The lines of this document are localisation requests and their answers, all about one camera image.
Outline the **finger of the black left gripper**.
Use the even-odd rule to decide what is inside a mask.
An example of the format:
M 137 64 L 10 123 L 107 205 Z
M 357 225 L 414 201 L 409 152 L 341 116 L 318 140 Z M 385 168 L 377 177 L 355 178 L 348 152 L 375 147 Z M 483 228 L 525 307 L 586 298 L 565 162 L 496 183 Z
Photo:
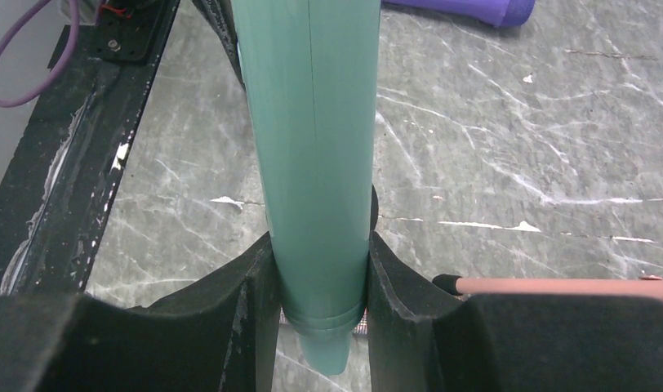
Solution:
M 234 25 L 232 1 L 193 0 L 193 4 L 220 39 L 235 75 L 241 87 L 245 89 L 238 54 L 238 36 Z

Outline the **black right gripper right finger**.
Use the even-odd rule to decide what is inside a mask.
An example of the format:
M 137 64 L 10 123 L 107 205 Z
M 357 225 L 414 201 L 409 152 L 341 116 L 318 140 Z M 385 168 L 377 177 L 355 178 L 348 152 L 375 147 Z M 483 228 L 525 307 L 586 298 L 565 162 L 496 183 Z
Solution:
M 374 391 L 663 391 L 663 303 L 487 294 L 461 301 L 379 234 L 367 270 Z

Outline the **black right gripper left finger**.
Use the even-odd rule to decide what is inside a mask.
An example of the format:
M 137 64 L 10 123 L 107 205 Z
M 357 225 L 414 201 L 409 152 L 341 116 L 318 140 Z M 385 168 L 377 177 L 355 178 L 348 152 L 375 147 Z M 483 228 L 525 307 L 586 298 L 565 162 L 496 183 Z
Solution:
M 0 296 L 0 391 L 269 391 L 279 313 L 268 235 L 148 307 Z

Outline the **teal toy microphone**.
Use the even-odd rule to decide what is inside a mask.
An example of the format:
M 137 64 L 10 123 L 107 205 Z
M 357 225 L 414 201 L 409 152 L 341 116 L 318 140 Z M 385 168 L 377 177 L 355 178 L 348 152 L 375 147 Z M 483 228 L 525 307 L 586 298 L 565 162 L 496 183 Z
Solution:
M 283 311 L 335 376 L 366 303 L 380 3 L 232 7 Z

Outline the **purple toy microphone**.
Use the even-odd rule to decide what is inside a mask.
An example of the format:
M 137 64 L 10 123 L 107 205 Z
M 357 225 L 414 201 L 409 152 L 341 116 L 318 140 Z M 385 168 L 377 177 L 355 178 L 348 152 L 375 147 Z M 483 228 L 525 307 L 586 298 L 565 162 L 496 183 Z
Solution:
M 527 22 L 535 0 L 389 0 L 385 3 L 441 11 L 480 20 L 493 27 L 519 27 Z

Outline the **black round-base mic stand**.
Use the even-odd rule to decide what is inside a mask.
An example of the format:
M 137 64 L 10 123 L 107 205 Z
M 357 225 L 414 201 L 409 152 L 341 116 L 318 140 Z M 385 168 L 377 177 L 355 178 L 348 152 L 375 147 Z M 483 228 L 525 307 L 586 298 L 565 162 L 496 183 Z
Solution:
M 374 185 L 371 190 L 370 231 L 374 231 L 379 218 L 379 199 Z

